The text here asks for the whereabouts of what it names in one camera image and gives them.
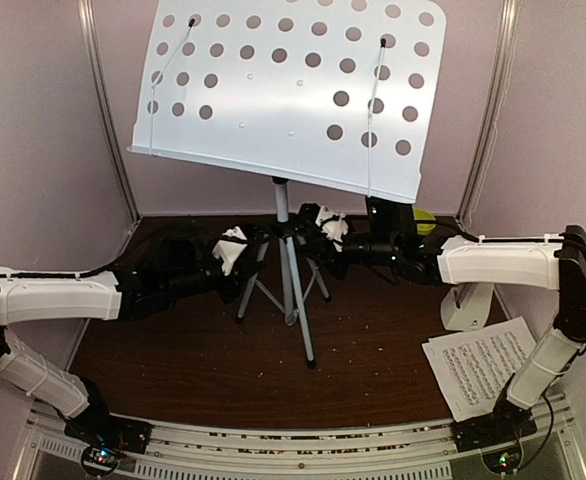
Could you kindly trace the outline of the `light blue music stand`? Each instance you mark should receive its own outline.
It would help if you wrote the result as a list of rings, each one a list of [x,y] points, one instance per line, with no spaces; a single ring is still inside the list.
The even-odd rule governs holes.
[[[130,149],[271,177],[306,325],[300,206],[357,232],[371,197],[414,209],[446,27],[432,1],[162,1]]]

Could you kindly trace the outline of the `sheet music page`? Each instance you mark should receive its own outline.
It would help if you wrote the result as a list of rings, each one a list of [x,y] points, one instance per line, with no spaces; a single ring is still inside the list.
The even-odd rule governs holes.
[[[432,338],[422,345],[456,422],[490,413],[503,387],[534,347],[523,317]]]

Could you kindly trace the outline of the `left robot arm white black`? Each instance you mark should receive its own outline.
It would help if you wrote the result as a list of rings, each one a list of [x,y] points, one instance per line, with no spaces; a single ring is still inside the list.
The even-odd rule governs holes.
[[[12,324],[39,320],[142,320],[180,300],[217,293],[230,303],[262,263],[265,233],[254,225],[210,237],[196,226],[148,235],[132,251],[89,271],[19,271],[0,267],[0,378],[53,406],[96,444],[110,442],[117,424],[97,388],[36,354],[10,333]]]

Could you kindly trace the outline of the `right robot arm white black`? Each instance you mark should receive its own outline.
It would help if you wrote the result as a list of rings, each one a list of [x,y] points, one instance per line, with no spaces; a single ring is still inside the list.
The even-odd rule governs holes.
[[[559,234],[487,238],[457,227],[450,234],[423,234],[442,223],[419,219],[412,206],[371,197],[369,228],[352,230],[350,219],[326,206],[305,203],[298,213],[304,252],[342,278],[352,264],[386,267],[418,285],[508,284],[559,294],[557,314],[531,358],[502,389],[485,430],[492,440],[508,440],[524,415],[586,350],[586,232],[577,225]]]

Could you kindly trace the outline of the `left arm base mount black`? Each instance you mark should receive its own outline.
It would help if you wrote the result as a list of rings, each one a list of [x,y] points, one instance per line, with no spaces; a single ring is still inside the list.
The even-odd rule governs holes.
[[[105,422],[87,422],[65,418],[64,433],[84,443],[106,447],[118,453],[144,454],[152,433],[152,425],[145,421],[110,416]]]

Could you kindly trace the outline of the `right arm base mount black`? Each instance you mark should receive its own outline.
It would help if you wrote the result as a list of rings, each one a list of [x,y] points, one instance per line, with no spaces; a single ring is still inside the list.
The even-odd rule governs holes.
[[[488,414],[454,422],[451,432],[457,451],[467,452],[514,443],[522,437],[535,434],[537,426],[531,418],[514,423],[510,419]]]

